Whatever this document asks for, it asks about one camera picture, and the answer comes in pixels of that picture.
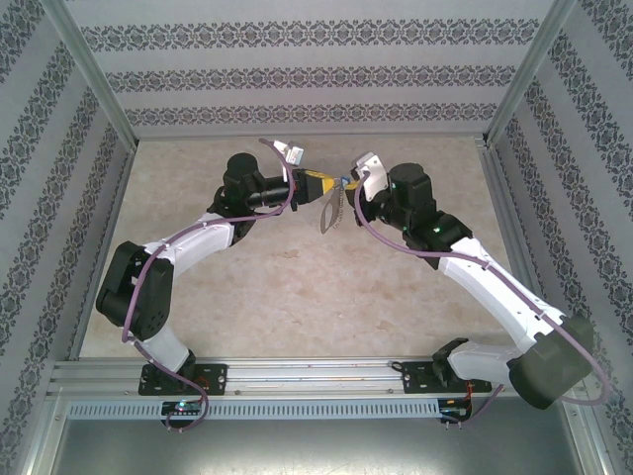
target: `patterned wallpaper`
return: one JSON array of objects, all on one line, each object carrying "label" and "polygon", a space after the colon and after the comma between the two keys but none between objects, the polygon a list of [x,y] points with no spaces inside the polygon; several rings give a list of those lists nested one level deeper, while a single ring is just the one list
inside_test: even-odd
[{"label": "patterned wallpaper", "polygon": [[616,473],[633,473],[632,6],[577,4],[497,144],[541,291],[596,330]]},{"label": "patterned wallpaper", "polygon": [[9,474],[98,278],[131,155],[41,5],[0,0],[0,16],[0,474]]},{"label": "patterned wallpaper", "polygon": [[67,5],[147,138],[482,133],[551,0]]}]

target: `beige floor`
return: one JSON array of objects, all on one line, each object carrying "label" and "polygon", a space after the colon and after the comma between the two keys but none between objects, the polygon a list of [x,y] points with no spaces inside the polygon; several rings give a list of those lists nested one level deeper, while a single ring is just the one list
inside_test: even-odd
[{"label": "beige floor", "polygon": [[[294,138],[302,166],[347,173],[352,158],[379,154],[386,166],[417,161],[434,195],[506,265],[504,247],[472,139],[381,136]],[[211,204],[227,159],[248,151],[264,175],[275,156],[256,138],[142,142],[115,231],[145,243],[191,224]],[[329,197],[257,223],[238,245],[210,256],[174,286],[170,324],[199,356],[428,355],[456,336],[510,343],[464,290],[424,261],[391,250],[356,227],[350,208],[322,236]],[[391,238],[395,230],[376,227]],[[136,356],[121,330],[93,312],[82,356]]]}]

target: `purple cable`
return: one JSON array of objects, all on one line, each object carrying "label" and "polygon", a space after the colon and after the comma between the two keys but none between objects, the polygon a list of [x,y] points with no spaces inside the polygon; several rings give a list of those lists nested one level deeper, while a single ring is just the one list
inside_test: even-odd
[{"label": "purple cable", "polygon": [[[367,229],[367,231],[369,231],[369,233],[374,238],[376,238],[377,240],[379,240],[383,244],[386,244],[386,245],[388,245],[389,247],[391,247],[391,248],[393,248],[395,250],[399,250],[401,252],[405,252],[405,253],[411,254],[411,255],[416,255],[417,257],[456,257],[456,258],[459,258],[459,259],[468,260],[470,262],[475,262],[476,264],[479,264],[482,267],[484,267],[485,269],[489,270],[492,274],[495,275],[495,277],[497,279],[499,279],[501,282],[503,282],[505,284],[505,286],[508,289],[510,289],[512,291],[512,293],[514,293],[514,295],[516,295],[521,300],[521,302],[523,302],[525,305],[527,305],[527,307],[532,312],[534,312],[539,318],[543,319],[543,321],[546,324],[548,324],[550,327],[552,327],[552,329],[554,329],[560,336],[562,336],[571,346],[574,347],[574,349],[578,353],[580,353],[583,356],[584,359],[587,360],[587,362],[591,365],[591,368],[593,368],[593,371],[595,371],[598,379],[600,380],[600,383],[602,384],[602,388],[601,388],[602,392],[601,392],[600,396],[597,399],[585,401],[585,400],[581,400],[581,399],[568,398],[566,396],[561,396],[561,398],[559,398],[559,399],[561,401],[566,402],[566,403],[578,404],[579,406],[598,406],[600,404],[604,404],[609,399],[609,396],[611,394],[611,385],[609,384],[609,378],[606,376],[606,373],[600,367],[600,365],[597,364],[597,361],[595,361],[593,356],[591,356],[591,354],[580,343],[578,343],[569,333],[567,333],[558,324],[556,324],[556,322],[554,322],[547,315],[542,313],[541,309],[539,309],[536,306],[536,304],[534,304],[529,298],[527,298],[523,294],[523,292],[521,292],[507,277],[505,277],[496,268],[494,268],[492,266],[488,266],[489,263],[487,261],[479,259],[478,257],[474,257],[472,255],[462,254],[460,252],[434,252],[434,251],[427,251],[427,250],[413,250],[413,249],[409,249],[408,247],[404,247],[403,245],[396,244],[392,240],[387,239],[386,237],[384,237],[380,233],[378,233],[376,230],[374,230],[370,226],[370,224],[367,221],[367,219],[365,218],[365,215],[363,215],[363,211],[362,211],[361,206],[360,206],[360,191],[362,190],[363,184],[365,183],[365,180],[368,177],[369,177],[369,173],[366,173],[365,176],[363,176],[363,178],[360,180],[360,182],[356,186],[356,190],[354,191],[354,208],[356,210],[356,215],[358,216],[358,219],[360,220],[362,225]],[[497,394],[493,394],[491,396],[491,398],[487,401],[487,403],[484,404],[482,409],[486,408],[488,406],[488,404],[492,401],[493,397],[495,397],[496,395]]]},{"label": "purple cable", "polygon": [[172,431],[172,430],[176,430],[179,433],[182,433],[186,430],[190,430],[192,428],[194,428],[195,426],[197,426],[198,424],[201,424],[202,421],[204,420],[204,418],[207,416],[207,413],[209,412],[209,396],[207,396],[207,392],[202,389],[200,386],[198,386],[196,383],[194,383],[193,381],[188,380],[187,378],[184,378],[182,376],[180,376],[178,373],[175,373],[173,371],[171,371],[170,369],[167,369],[165,366],[163,366],[162,364],[160,364],[158,361],[156,361],[154,358],[151,357],[151,354],[149,354],[147,351],[145,351],[145,348],[143,348],[141,346],[141,344],[136,340],[134,342],[135,348],[138,350],[138,352],[140,354],[143,355],[143,357],[149,361],[151,364],[153,364],[156,368],[158,368],[160,371],[162,371],[163,373],[168,374],[169,376],[171,376],[172,378],[177,379],[178,381],[182,381],[183,383],[185,383],[188,386],[191,386],[192,388],[194,388],[196,391],[198,391],[200,393],[200,396],[202,397],[203,403],[204,403],[204,410],[202,411],[201,415],[195,419],[194,421],[191,421],[190,424],[184,426],[184,427],[173,427],[170,425],[170,421],[171,418],[174,414],[176,413],[169,413],[167,415],[167,419],[165,420],[165,425],[167,426],[167,430]]},{"label": "purple cable", "polygon": [[[217,220],[211,220],[211,221],[207,221],[203,223],[196,223],[195,225],[192,225],[189,228],[186,228],[180,231],[179,233],[176,233],[174,236],[170,237],[163,245],[159,246],[158,249],[155,250],[151,254],[151,256],[147,259],[144,266],[140,270],[140,274],[138,275],[138,279],[136,281],[135,289],[132,292],[132,297],[130,298],[130,305],[128,306],[128,312],[126,313],[126,320],[123,325],[123,334],[121,336],[121,341],[123,343],[127,343],[128,341],[132,342],[135,348],[140,352],[140,354],[142,354],[151,364],[153,364],[160,371],[168,374],[172,378],[182,381],[183,383],[191,386],[196,391],[198,391],[202,397],[202,400],[205,403],[204,411],[202,411],[200,416],[196,420],[191,422],[188,426],[179,428],[178,432],[184,432],[185,430],[194,428],[195,426],[197,426],[198,424],[202,422],[202,420],[207,416],[207,412],[209,411],[209,398],[207,397],[207,393],[205,392],[203,388],[198,386],[193,381],[190,381],[187,378],[184,378],[180,376],[178,373],[171,371],[170,369],[163,366],[159,361],[156,361],[155,359],[153,359],[151,355],[144,350],[144,348],[140,345],[140,343],[135,338],[129,337],[128,333],[130,331],[130,326],[132,324],[132,318],[133,318],[135,308],[136,308],[136,301],[138,300],[138,293],[140,292],[140,288],[142,287],[142,284],[145,281],[145,278],[147,276],[147,271],[149,270],[149,266],[151,265],[151,263],[156,259],[156,257],[158,257],[158,255],[160,255],[160,253],[163,250],[168,248],[169,245],[176,242],[179,238],[186,236],[188,233],[192,231],[198,230],[199,228],[204,228],[206,226],[221,225],[224,223],[243,223],[245,221],[258,221],[258,220],[263,220],[265,218],[272,218],[273,216],[279,216],[286,208],[288,208],[288,206],[293,200],[293,195],[295,194],[295,184],[292,181],[293,170],[290,167],[290,165],[286,162],[284,155],[282,155],[282,153],[277,148],[275,148],[275,145],[272,142],[267,141],[266,139],[260,139],[259,141],[261,143],[264,143],[265,145],[268,145],[277,154],[277,156],[281,160],[282,166],[286,169],[286,173],[290,180],[288,198],[286,198],[286,201],[284,201],[284,203],[282,203],[282,205],[279,208],[277,208],[274,211],[271,211],[270,213],[266,213],[265,215],[244,216],[240,218],[219,218]],[[169,421],[172,416],[173,416],[173,413],[169,414],[169,416],[167,416],[167,420],[165,421],[168,430],[174,429],[174,427],[169,425]]]},{"label": "purple cable", "polygon": [[472,421],[474,421],[476,418],[478,418],[481,414],[483,414],[485,411],[488,410],[488,408],[491,406],[491,404],[493,403],[493,401],[495,400],[495,398],[498,396],[498,393],[500,393],[501,391],[503,391],[503,385],[499,384],[497,386],[497,388],[495,389],[495,391],[491,394],[491,396],[489,398],[486,399],[486,401],[484,402],[484,405],[481,406],[479,408],[478,411],[476,411],[470,418],[466,419],[465,421],[459,421],[456,418],[453,418],[452,416],[447,416],[445,414],[442,414],[441,419],[447,419],[448,421],[451,421],[453,423],[456,423],[459,425],[459,428],[462,428],[463,426],[467,426],[469,425]]}]

